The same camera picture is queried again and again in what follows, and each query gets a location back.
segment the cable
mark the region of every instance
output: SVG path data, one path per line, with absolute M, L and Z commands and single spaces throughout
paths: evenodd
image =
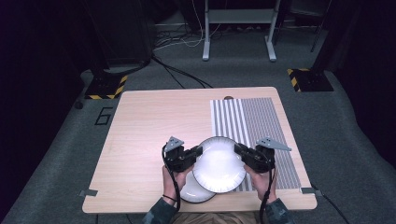
M 107 75 L 113 76 L 113 77 L 118 77 L 118 76 L 122 77 L 122 76 L 132 74 L 134 72 L 137 72 L 137 71 L 141 70 L 142 68 L 146 67 L 148 64 L 149 64 L 149 61 L 144 61 L 144 62 L 140 63 L 139 66 L 136 68 L 128 69 L 128 70 L 125 70 L 122 72 L 117 72 L 117 73 L 110 73 L 107 71 L 104 71 L 104 73 Z
M 188 45 L 188 42 L 184 41 L 184 39 L 181 39 L 181 40 L 184 42 L 184 44 L 185 44 L 186 46 L 188 46 L 188 47 L 190 47 L 190 48 L 194 48 L 194 47 L 197 47 L 197 46 L 201 43 L 201 41 L 203 40 L 204 31 L 203 31 L 203 29 L 202 29 L 202 24 L 201 24 L 201 22 L 199 21 L 198 14 L 197 14 L 197 11 L 196 11 L 196 9 L 195 9 L 194 0 L 191 0 L 191 2 L 192 2 L 192 7 L 194 8 L 195 17 L 197 18 L 198 23 L 199 23 L 199 28 L 201 29 L 201 37 L 199 38 L 198 43 L 196 43 L 195 45 Z
M 164 67 L 164 68 L 165 68 L 166 72 L 168 72 L 168 73 L 171 75 L 171 77 L 173 78 L 173 80 L 174 80 L 175 82 L 177 82 L 178 85 L 179 85 L 182 89 L 186 89 L 186 88 L 177 80 L 177 78 L 168 70 L 167 67 Z
M 315 185 L 313 185 L 311 183 L 312 188 L 314 188 L 315 190 L 319 190 Z M 347 218 L 344 216 L 344 214 L 341 212 L 341 210 L 335 205 L 335 203 L 332 202 L 332 200 L 330 200 L 329 197 L 327 197 L 327 195 L 325 195 L 322 191 L 320 191 L 323 198 L 325 198 L 331 205 L 332 207 L 335 208 L 335 210 L 338 212 L 338 214 L 340 214 L 340 216 L 344 219 L 344 221 L 349 224 L 349 221 L 347 220 Z
M 203 39 L 199 39 L 199 40 L 192 40 L 192 41 L 186 41 L 186 42 L 184 42 L 184 43 L 183 43 L 183 42 L 179 42 L 179 43 L 168 44 L 168 45 L 165 45 L 165 46 L 162 46 L 162 47 L 156 48 L 155 50 L 164 49 L 164 48 L 171 47 L 171 46 L 174 46 L 174 45 L 179 45 L 179 44 L 186 44 L 186 43 L 194 43 L 194 42 L 199 42 L 199 41 L 201 41 L 201 40 L 203 40 Z
M 163 147 L 163 164 L 165 164 L 166 170 L 168 171 L 169 175 L 171 176 L 172 181 L 175 186 L 176 198 L 177 198 L 176 212 L 178 212 L 178 210 L 180 210 L 180 190 L 178 189 L 178 183 L 176 182 L 175 177 L 173 176 L 173 172 L 169 169 L 168 165 L 166 164 L 164 153 L 165 153 L 165 147 Z
M 260 214 L 260 223 L 261 224 L 264 224 L 264 220 L 263 220 L 264 208 L 265 208 L 265 205 L 267 205 L 267 201 L 268 201 L 269 195 L 271 193 L 271 186 L 272 186 L 272 184 L 274 182 L 274 178 L 275 178 L 275 175 L 276 175 L 276 167 L 274 167 L 274 175 L 272 175 L 271 162 L 269 162 L 269 161 L 268 161 L 268 168 L 269 168 L 268 172 L 269 172 L 269 175 L 270 175 L 270 179 L 269 179 L 269 183 L 268 183 L 268 190 L 264 194 L 264 198 L 262 199 L 262 204 L 260 205 L 260 212 L 259 212 L 259 214 Z
M 170 70 L 172 70 L 172 71 L 174 71 L 174 72 L 180 73 L 180 74 L 183 75 L 183 76 L 190 77 L 190 78 L 194 79 L 194 80 L 197 81 L 199 84 L 201 84 L 201 86 L 202 86 L 203 88 L 206 88 L 206 86 L 208 86 L 208 87 L 210 87 L 210 88 L 213 88 L 210 84 L 208 84 L 207 82 L 201 80 L 200 78 L 195 77 L 195 76 L 193 76 L 193 75 L 190 75 L 190 74 L 188 74 L 188 73 L 186 73 L 186 72 L 183 72 L 183 71 L 181 71 L 181 70 L 176 69 L 175 67 L 169 66 L 169 65 L 167 65 L 167 64 L 165 64 L 165 63 L 163 63 L 163 62 L 161 62 L 161 60 L 160 60 L 157 56 L 155 56 L 155 55 L 152 55 L 152 56 L 151 56 L 151 59 L 154 60 L 156 63 L 159 63 L 160 65 L 162 65 L 162 66 L 166 69 L 166 71 L 168 71 L 169 73 L 170 73 L 170 71 L 169 71 L 168 69 L 170 69 Z
M 224 9 L 227 9 L 227 5 L 228 5 L 228 0 L 225 0 L 225 5 L 224 5 Z M 215 31 L 210 35 L 210 37 L 212 37 L 212 35 L 215 34 L 215 32 L 219 29 L 219 27 L 221 26 L 221 23 L 219 23 L 218 27 L 216 27 Z
M 128 221 L 129 221 L 130 224 L 134 224 L 134 223 L 132 222 L 132 220 L 129 218 L 128 214 L 125 214 L 125 216 L 126 216 L 126 218 L 128 219 Z
M 177 32 L 179 32 L 179 29 L 180 29 L 181 27 L 183 27 L 183 26 L 184 26 L 184 28 L 185 28 L 185 33 L 184 33 L 183 35 L 171 36 L 171 33 L 177 33 Z M 186 26 L 187 26 L 187 24 L 184 23 L 184 25 L 180 25 L 180 26 L 179 26 L 176 30 L 174 30 L 174 31 L 160 31 L 160 32 L 158 32 L 158 34 L 157 34 L 157 41 L 156 41 L 156 44 L 155 44 L 155 48 L 160 48 L 160 47 L 166 46 L 166 45 L 172 43 L 172 41 L 174 41 L 174 40 L 181 40 L 182 38 L 185 38 L 185 37 L 186 37 L 186 38 L 190 38 L 191 35 L 192 35 L 192 33 L 189 33 L 189 32 L 187 31 Z

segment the black curtain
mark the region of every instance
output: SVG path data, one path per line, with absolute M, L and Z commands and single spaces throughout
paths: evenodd
M 396 167 L 396 15 L 390 1 L 366 1 L 335 74 L 356 119 L 379 154 Z
M 0 30 L 2 220 L 106 59 L 79 0 L 1 1 Z

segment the white bowl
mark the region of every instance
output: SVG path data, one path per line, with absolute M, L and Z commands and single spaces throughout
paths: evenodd
M 224 193 L 238 187 L 246 176 L 244 163 L 233 151 L 235 141 L 227 137 L 211 137 L 201 143 L 202 156 L 192 169 L 197 182 L 207 190 Z
M 203 203 L 215 195 L 215 192 L 204 189 L 198 184 L 192 171 L 187 174 L 186 185 L 180 191 L 180 197 L 190 203 Z

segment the black cable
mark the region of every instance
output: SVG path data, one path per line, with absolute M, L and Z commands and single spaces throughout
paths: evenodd
M 110 76 L 116 76 L 116 77 L 120 76 L 121 77 L 121 76 L 126 76 L 126 75 L 132 74 L 134 72 L 137 72 L 137 71 L 141 70 L 142 68 L 146 67 L 148 64 L 149 64 L 149 60 L 140 63 L 139 66 L 136 68 L 128 69 L 128 70 L 125 70 L 122 72 L 117 72 L 117 73 L 110 73 L 107 71 L 104 71 L 104 72 L 105 72 L 105 74 L 110 75 Z
M 312 183 L 311 183 L 311 186 L 312 186 L 312 188 L 314 188 L 315 190 L 318 190 L 318 188 L 317 188 L 315 185 L 313 185 Z M 346 223 L 349 224 L 349 221 L 348 221 L 347 218 L 344 216 L 344 214 L 341 212 L 341 210 L 337 207 L 337 205 L 335 205 L 335 203 L 333 203 L 332 200 L 330 200 L 330 198 L 327 197 L 327 195 L 325 195 L 322 191 L 320 191 L 320 192 L 321 192 L 323 198 L 325 198 L 325 199 L 332 205 L 332 207 L 335 208 L 335 210 L 338 212 L 338 214 L 340 214 L 340 216 L 344 219 L 344 221 L 345 221 Z
M 268 201 L 269 195 L 270 195 L 270 193 L 271 193 L 271 186 L 272 186 L 272 184 L 273 184 L 273 182 L 274 182 L 275 175 L 276 175 L 276 168 L 274 167 L 274 175 L 272 175 L 271 162 L 269 162 L 268 160 L 267 160 L 267 162 L 268 162 L 268 168 L 269 168 L 268 172 L 269 172 L 270 179 L 269 179 L 268 190 L 265 192 L 264 198 L 262 199 L 262 204 L 260 205 L 260 212 L 259 212 L 259 214 L 260 214 L 260 223 L 261 223 L 261 224 L 264 224 L 264 220 L 263 220 L 263 217 L 264 217 L 264 208 L 265 208 L 265 205 L 267 205 L 267 201 Z
M 166 67 L 165 67 L 165 70 L 171 75 L 171 77 L 173 78 L 173 80 L 174 80 L 175 82 L 177 82 L 178 85 L 179 85 L 182 89 L 186 89 L 186 88 L 177 80 L 177 78 L 171 73 L 171 71 L 169 71 Z
M 169 33 L 168 35 L 163 35 L 163 37 L 159 38 L 157 37 L 157 41 L 155 44 L 155 48 L 160 48 L 166 45 L 171 44 L 173 41 L 179 41 L 179 40 L 185 40 L 188 39 L 190 37 L 192 37 L 192 33 L 186 32 L 183 35 L 174 35 L 171 36 L 170 32 L 166 32 Z
M 202 86 L 203 88 L 206 88 L 206 86 L 208 86 L 208 87 L 210 87 L 210 88 L 213 88 L 210 84 L 208 84 L 207 82 L 201 80 L 200 78 L 195 77 L 195 76 L 193 76 L 193 75 L 190 75 L 190 74 L 188 74 L 188 73 L 186 73 L 186 72 L 183 72 L 183 71 L 181 71 L 181 70 L 176 69 L 175 67 L 169 66 L 169 65 L 167 65 L 167 64 L 165 64 L 165 63 L 163 63 L 163 62 L 161 62 L 161 60 L 160 60 L 158 57 L 156 57 L 154 54 L 151 56 L 151 59 L 154 60 L 156 63 L 159 63 L 160 65 L 162 65 L 166 70 L 167 70 L 167 69 L 170 69 L 170 70 L 172 70 L 172 71 L 175 71 L 175 72 L 177 72 L 177 73 L 180 73 L 180 74 L 183 75 L 183 76 L 190 77 L 190 78 L 194 79 L 194 80 L 197 81 L 199 84 L 201 84 L 201 86 Z
M 178 183 L 175 180 L 173 172 L 171 171 L 171 169 L 169 169 L 168 165 L 166 164 L 164 153 L 165 153 L 165 147 L 163 147 L 163 164 L 165 164 L 166 170 L 168 171 L 169 175 L 171 176 L 174 186 L 175 186 L 176 198 L 177 198 L 176 212 L 178 212 L 178 210 L 180 210 L 180 201 L 181 201 L 180 200 L 180 190 L 178 189 Z
M 212 36 L 210 36 L 210 40 L 220 40 L 223 37 L 223 31 L 216 31 L 215 34 L 212 34 Z
M 132 220 L 129 218 L 128 214 L 125 214 L 126 218 L 128 219 L 129 223 L 134 224 Z

